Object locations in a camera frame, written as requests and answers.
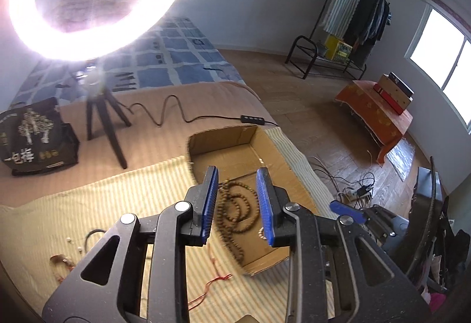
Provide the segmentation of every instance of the window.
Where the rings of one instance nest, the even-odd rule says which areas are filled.
[[[429,6],[411,48],[410,59],[441,88],[471,130],[470,39]]]

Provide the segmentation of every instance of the plastic sheet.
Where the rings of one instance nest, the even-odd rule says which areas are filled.
[[[403,138],[386,155],[403,182],[406,180],[411,170],[414,153],[415,146]]]

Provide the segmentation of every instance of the blue patterned blanket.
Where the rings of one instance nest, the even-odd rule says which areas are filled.
[[[198,82],[231,80],[243,83],[237,70],[184,17],[165,17],[131,44],[100,57],[113,92]],[[84,63],[42,59],[24,81],[12,106],[56,97],[59,105],[84,100],[86,93],[72,77]]]

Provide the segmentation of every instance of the bed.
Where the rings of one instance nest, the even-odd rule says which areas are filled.
[[[186,17],[165,17],[131,44],[100,57],[105,81],[113,92],[178,86],[199,82],[243,84],[203,33]],[[11,105],[22,106],[56,97],[59,105],[84,100],[86,93],[71,76],[84,63],[41,59],[23,82]]]
[[[199,49],[197,46],[202,44],[195,43],[196,40],[205,47]],[[146,59],[161,56],[162,63],[141,61],[139,56]],[[121,61],[121,66],[117,66],[116,61]],[[187,18],[164,19],[132,45],[97,63],[103,65],[107,81],[119,101],[124,104],[141,102],[152,114],[159,114],[164,99],[172,94],[181,100],[188,118],[247,114],[274,121],[256,93],[244,85],[236,69],[224,61]],[[79,164],[45,176],[24,178],[12,177],[6,166],[0,166],[3,185],[0,189],[0,261],[22,296],[38,313],[57,287],[49,267],[51,255],[63,253],[78,262],[83,254],[77,251],[80,243],[76,242],[82,242],[91,229],[107,229],[123,213],[134,212],[138,217],[156,214],[181,200],[187,189],[196,184],[187,153],[189,137],[203,130],[240,125],[237,120],[212,118],[185,123],[176,104],[171,104],[162,127],[156,127],[139,109],[130,116],[132,126],[123,128],[119,127],[119,119],[113,112],[116,135],[129,164],[127,170],[122,170],[103,133],[95,130],[96,138],[86,141],[85,103],[80,101],[83,94],[79,88],[75,86],[72,96],[74,88],[56,87],[69,80],[68,70],[70,67],[62,63],[43,62],[25,81],[13,103],[31,103],[57,96],[64,121],[72,124],[82,142]],[[306,157],[280,128],[273,125],[263,128],[273,142],[273,149],[279,150],[311,195],[319,214],[333,217],[329,210],[332,196],[312,171]],[[260,322],[282,322],[288,292],[287,262],[248,277],[233,266],[216,229],[211,234],[210,244],[218,269],[233,277],[211,289],[205,302],[190,312],[191,322],[235,322],[245,314],[252,314]],[[189,300],[199,296],[204,285],[214,277],[208,255],[207,248],[188,250]],[[332,313],[330,293],[328,302]],[[143,312],[146,303],[144,294]]]

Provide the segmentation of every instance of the glowing light ring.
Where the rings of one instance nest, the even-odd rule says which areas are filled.
[[[133,42],[153,26],[174,0],[139,0],[131,12],[114,24],[64,33],[38,13],[34,0],[10,0],[10,19],[20,39],[49,59],[93,59]]]

